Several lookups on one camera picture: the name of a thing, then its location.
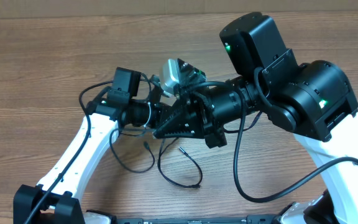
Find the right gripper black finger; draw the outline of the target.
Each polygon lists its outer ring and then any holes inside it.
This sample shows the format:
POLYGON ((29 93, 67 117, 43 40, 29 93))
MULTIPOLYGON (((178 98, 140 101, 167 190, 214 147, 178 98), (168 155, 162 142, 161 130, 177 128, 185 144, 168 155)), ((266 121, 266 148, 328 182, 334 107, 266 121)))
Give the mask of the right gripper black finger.
POLYGON ((198 120, 166 121, 152 124, 157 139, 195 138, 204 139, 204 132, 198 120))
POLYGON ((192 99, 176 100, 171 106, 165 121, 198 120, 198 102, 192 99))

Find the thin black cable silver tip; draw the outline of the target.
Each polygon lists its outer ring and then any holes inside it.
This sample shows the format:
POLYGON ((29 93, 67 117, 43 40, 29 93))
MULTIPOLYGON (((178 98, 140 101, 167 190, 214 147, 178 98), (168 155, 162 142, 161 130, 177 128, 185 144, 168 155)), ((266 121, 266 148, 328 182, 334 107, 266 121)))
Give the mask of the thin black cable silver tip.
POLYGON ((169 184, 182 189, 200 189, 203 170, 184 147, 177 144, 178 138, 167 142, 163 139, 158 149, 157 169, 169 184))

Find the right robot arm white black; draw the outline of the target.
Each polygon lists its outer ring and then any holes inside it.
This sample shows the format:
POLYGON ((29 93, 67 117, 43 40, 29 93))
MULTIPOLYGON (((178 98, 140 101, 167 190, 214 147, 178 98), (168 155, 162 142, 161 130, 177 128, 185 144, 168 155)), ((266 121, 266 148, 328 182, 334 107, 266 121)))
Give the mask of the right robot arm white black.
POLYGON ((318 198, 293 203, 274 223, 358 223, 358 102, 345 73, 324 60, 298 64, 274 20, 259 12, 229 23, 220 39, 238 74, 209 82, 181 60, 169 60, 160 86, 175 96, 157 117, 154 136, 204 139, 208 147, 226 144, 224 125, 265 113, 292 133, 316 169, 286 189, 250 202, 271 202, 320 175, 326 190, 318 198))

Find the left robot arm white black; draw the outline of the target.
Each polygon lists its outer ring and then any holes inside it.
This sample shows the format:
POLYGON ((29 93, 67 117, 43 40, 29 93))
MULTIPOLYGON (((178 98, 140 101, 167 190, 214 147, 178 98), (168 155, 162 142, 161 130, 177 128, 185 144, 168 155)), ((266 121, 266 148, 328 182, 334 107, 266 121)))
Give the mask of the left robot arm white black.
POLYGON ((85 188, 102 156, 126 124, 141 136, 151 130, 164 90, 160 78, 118 67, 111 81, 88 103, 78 99, 85 116, 80 129, 54 167, 36 186, 21 185, 13 200, 14 223, 115 223, 97 210, 82 211, 85 188))

